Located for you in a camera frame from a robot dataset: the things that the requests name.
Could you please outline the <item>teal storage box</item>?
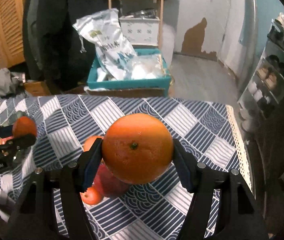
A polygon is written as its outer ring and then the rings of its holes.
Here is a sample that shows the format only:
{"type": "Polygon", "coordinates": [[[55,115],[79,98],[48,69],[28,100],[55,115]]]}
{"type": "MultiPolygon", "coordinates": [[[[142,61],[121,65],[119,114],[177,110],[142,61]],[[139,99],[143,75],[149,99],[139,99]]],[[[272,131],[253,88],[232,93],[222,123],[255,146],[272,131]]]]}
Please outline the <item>teal storage box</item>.
{"type": "Polygon", "coordinates": [[[123,90],[159,88],[168,91],[171,74],[162,53],[157,48],[137,48],[138,56],[130,61],[129,73],[117,80],[100,65],[96,57],[87,79],[90,90],[123,90]]]}

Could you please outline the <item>wooden louvred cabinet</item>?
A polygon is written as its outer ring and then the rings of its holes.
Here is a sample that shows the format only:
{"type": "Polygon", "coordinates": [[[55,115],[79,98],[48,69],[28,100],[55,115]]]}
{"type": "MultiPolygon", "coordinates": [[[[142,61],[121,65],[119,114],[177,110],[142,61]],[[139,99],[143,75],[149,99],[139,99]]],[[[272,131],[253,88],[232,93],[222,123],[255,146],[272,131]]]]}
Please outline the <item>wooden louvred cabinet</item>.
{"type": "Polygon", "coordinates": [[[25,0],[0,0],[0,69],[25,62],[22,19],[25,0]]]}

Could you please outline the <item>grey crumpled clothing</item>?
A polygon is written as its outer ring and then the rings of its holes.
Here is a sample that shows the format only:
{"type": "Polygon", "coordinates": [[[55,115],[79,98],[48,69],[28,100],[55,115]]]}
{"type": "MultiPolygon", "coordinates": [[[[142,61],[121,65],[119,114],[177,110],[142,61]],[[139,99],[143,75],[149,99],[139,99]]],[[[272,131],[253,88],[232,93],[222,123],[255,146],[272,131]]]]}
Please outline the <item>grey crumpled clothing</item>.
{"type": "Polygon", "coordinates": [[[0,70],[0,97],[10,98],[19,96],[27,98],[30,96],[24,88],[26,82],[25,73],[11,72],[8,68],[0,70]]]}

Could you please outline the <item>blue white patterned tablecloth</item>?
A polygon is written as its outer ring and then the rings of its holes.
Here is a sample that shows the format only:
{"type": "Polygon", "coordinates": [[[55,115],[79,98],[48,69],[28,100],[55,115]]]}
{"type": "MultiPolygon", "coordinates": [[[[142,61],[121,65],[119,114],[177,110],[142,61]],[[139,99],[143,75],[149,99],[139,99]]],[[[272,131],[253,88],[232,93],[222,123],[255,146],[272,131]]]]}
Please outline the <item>blue white patterned tablecloth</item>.
{"type": "MultiPolygon", "coordinates": [[[[9,206],[35,168],[57,170],[77,160],[94,135],[126,138],[121,148],[130,155],[139,153],[131,148],[134,143],[153,149],[162,136],[173,137],[200,163],[219,171],[237,169],[250,181],[244,143],[228,105],[88,95],[0,100],[0,125],[20,113],[37,124],[37,141],[16,168],[0,175],[0,198],[9,206]]],[[[157,180],[132,186],[121,197],[85,205],[85,211],[98,239],[175,239],[191,199],[170,166],[157,180]]]]}

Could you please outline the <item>red apple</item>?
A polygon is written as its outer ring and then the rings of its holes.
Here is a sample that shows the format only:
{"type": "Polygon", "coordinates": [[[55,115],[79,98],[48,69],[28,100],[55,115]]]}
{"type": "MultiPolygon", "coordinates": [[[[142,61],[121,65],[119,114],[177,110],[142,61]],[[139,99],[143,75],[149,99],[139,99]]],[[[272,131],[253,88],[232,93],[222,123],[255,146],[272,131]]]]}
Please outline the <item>red apple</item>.
{"type": "Polygon", "coordinates": [[[6,141],[13,139],[14,137],[6,137],[6,138],[0,138],[0,145],[4,145],[6,141]]]}

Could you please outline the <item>shoe rack with shoes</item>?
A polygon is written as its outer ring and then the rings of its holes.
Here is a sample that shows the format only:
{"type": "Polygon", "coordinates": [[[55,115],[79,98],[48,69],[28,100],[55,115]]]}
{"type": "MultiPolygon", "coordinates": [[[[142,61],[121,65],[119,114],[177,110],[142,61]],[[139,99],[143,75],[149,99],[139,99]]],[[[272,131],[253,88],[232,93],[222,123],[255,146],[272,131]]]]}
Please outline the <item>shoe rack with shoes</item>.
{"type": "Polygon", "coordinates": [[[284,13],[271,21],[266,45],[241,94],[241,128],[254,132],[284,98],[284,13]]]}

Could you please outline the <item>white patterned storage box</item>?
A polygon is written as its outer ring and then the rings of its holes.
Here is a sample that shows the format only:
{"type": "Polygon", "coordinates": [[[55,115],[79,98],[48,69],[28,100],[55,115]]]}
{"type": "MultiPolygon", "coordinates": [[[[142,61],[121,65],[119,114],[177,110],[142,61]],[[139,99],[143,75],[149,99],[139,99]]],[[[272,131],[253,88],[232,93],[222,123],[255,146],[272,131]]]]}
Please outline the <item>white patterned storage box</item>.
{"type": "Polygon", "coordinates": [[[134,46],[158,46],[159,18],[119,18],[122,33],[134,46]]]}

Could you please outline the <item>orange on table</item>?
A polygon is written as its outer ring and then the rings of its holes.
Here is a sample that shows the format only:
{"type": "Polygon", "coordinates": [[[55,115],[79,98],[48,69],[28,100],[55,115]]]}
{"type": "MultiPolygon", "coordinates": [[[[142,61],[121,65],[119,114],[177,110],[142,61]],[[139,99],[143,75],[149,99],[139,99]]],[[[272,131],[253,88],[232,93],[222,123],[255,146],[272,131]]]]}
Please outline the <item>orange on table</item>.
{"type": "Polygon", "coordinates": [[[96,141],[96,139],[103,139],[103,136],[93,135],[93,136],[89,137],[83,145],[83,151],[84,152],[89,151],[90,148],[92,147],[92,145],[94,144],[94,142],[96,141]]]}

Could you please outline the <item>clear glass bowl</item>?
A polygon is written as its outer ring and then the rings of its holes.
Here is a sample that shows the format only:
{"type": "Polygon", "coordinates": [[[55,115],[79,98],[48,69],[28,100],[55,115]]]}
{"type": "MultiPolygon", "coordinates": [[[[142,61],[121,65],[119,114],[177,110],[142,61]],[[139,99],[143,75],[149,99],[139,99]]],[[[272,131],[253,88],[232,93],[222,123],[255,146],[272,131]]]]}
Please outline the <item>clear glass bowl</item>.
{"type": "Polygon", "coordinates": [[[23,111],[12,114],[3,124],[0,132],[0,145],[8,148],[7,161],[10,169],[16,168],[30,152],[37,137],[37,125],[35,121],[23,111]]]}

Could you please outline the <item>black hanging coat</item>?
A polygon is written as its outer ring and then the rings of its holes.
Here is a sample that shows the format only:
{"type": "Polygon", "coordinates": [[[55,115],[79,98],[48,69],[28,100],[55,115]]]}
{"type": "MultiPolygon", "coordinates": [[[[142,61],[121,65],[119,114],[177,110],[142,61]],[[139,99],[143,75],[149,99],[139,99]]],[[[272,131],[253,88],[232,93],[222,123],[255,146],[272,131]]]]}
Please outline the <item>black hanging coat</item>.
{"type": "Polygon", "coordinates": [[[53,95],[84,85],[95,46],[73,25],[106,9],[108,0],[25,0],[22,39],[31,80],[44,81],[53,95]]]}

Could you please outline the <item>dark red mango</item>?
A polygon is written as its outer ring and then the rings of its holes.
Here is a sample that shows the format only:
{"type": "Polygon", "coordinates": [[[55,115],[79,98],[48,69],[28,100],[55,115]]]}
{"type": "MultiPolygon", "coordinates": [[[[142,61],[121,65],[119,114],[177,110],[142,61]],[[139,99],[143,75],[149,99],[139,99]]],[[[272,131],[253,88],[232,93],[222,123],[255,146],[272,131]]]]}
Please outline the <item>dark red mango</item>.
{"type": "Polygon", "coordinates": [[[102,196],[115,198],[124,195],[131,186],[130,184],[120,181],[104,163],[101,163],[96,172],[93,187],[96,188],[102,196]]]}

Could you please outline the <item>large orange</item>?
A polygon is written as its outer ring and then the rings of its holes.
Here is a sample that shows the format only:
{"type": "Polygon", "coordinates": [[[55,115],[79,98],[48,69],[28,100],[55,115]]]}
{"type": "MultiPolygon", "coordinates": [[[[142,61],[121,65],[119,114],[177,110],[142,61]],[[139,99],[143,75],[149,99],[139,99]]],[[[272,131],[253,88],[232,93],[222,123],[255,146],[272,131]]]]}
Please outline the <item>large orange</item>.
{"type": "Polygon", "coordinates": [[[135,113],[115,121],[102,141],[102,158],[119,180],[147,184],[160,177],[173,159],[173,138],[157,118],[135,113]]]}

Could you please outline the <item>white printed plastic sack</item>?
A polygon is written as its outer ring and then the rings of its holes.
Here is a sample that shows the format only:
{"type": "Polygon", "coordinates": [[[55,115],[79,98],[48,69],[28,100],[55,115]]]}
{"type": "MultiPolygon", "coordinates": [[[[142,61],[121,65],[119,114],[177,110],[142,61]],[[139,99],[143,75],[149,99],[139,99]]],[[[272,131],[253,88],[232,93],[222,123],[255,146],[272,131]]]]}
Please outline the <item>white printed plastic sack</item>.
{"type": "Polygon", "coordinates": [[[81,38],[95,45],[102,69],[116,80],[128,77],[128,62],[137,54],[121,30],[116,8],[79,18],[73,24],[81,38]]]}

